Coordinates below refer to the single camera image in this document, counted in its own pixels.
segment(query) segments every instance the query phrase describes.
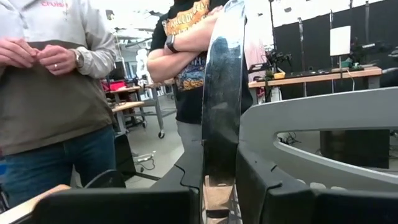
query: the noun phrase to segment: caster wheel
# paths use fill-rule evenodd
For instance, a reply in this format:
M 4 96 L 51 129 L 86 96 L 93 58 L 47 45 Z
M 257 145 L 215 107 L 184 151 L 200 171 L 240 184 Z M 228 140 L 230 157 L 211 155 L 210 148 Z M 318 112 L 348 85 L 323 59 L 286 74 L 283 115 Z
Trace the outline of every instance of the caster wheel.
M 159 137 L 160 139 L 164 138 L 164 132 L 160 131 L 157 137 Z

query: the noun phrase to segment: person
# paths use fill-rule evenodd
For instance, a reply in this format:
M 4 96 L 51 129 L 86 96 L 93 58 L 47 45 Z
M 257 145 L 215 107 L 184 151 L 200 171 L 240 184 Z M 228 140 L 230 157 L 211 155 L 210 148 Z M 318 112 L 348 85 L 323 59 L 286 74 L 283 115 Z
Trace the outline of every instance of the person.
M 2 185 L 14 207 L 115 169 L 113 113 L 99 78 L 116 48 L 90 0 L 0 1 Z
M 147 68 L 154 82 L 175 79 L 177 130 L 185 150 L 200 150 L 203 79 L 211 33 L 227 0 L 175 0 L 152 34 Z M 242 113 L 252 105 L 243 63 Z

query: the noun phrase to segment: reflective metal blade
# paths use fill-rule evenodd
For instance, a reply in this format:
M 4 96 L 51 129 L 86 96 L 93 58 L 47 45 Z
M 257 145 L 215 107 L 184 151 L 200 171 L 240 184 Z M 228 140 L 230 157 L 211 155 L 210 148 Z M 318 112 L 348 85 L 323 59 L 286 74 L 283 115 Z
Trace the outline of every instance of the reflective metal blade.
M 213 30 L 203 90 L 205 172 L 232 181 L 241 117 L 244 0 L 230 0 Z

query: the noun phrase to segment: black t-shirt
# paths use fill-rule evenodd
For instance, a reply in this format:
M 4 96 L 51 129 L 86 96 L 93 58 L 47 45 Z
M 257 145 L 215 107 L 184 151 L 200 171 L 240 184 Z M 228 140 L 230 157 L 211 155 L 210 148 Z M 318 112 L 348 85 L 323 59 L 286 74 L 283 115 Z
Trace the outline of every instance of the black t-shirt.
M 209 11 L 225 5 L 228 0 L 176 0 L 169 12 L 160 17 L 152 34 L 150 50 L 162 49 L 167 35 L 189 29 Z M 246 59 L 243 57 L 242 113 L 253 103 L 248 87 Z M 200 54 L 183 72 L 175 77 L 177 85 L 177 121 L 201 124 L 203 80 L 206 52 Z

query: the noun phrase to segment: pink logo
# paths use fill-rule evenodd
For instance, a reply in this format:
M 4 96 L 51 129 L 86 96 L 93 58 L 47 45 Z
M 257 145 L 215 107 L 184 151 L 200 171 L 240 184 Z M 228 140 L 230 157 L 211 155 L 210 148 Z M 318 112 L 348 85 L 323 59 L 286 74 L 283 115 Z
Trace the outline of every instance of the pink logo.
M 50 2 L 50 1 L 42 1 L 42 6 L 45 7 L 65 7 L 65 4 L 62 2 Z

